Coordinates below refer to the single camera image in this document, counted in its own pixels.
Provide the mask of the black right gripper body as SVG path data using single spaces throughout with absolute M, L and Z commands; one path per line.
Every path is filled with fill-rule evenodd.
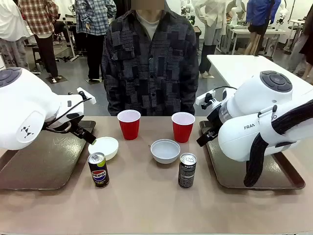
M 215 138 L 218 135 L 219 129 L 223 125 L 220 120 L 219 113 L 210 113 L 207 116 L 207 119 L 211 124 L 210 128 L 208 129 L 208 135 Z

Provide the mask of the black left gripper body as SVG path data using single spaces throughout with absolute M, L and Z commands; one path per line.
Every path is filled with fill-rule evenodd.
M 85 136 L 86 130 L 81 127 L 78 123 L 74 121 L 68 121 L 67 127 L 65 128 L 66 133 L 72 133 L 78 138 L 83 138 Z

